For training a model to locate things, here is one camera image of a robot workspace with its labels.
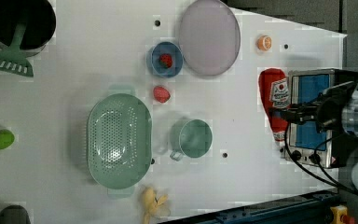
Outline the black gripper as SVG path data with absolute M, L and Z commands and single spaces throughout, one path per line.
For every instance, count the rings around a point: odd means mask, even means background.
M 342 111 L 354 91 L 354 82 L 348 81 L 325 89 L 318 97 L 298 107 L 270 107 L 269 113 L 280 113 L 280 118 L 289 123 L 305 124 L 313 121 L 317 132 L 342 129 Z

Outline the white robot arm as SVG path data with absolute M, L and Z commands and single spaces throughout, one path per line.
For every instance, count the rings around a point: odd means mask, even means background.
M 358 81 L 328 88 L 305 104 L 270 108 L 268 112 L 272 117 L 283 119 L 289 124 L 303 125 L 313 121 L 318 133 L 335 130 L 339 138 L 358 140 Z M 351 167 L 353 192 L 358 194 L 358 147 L 349 154 L 346 161 Z

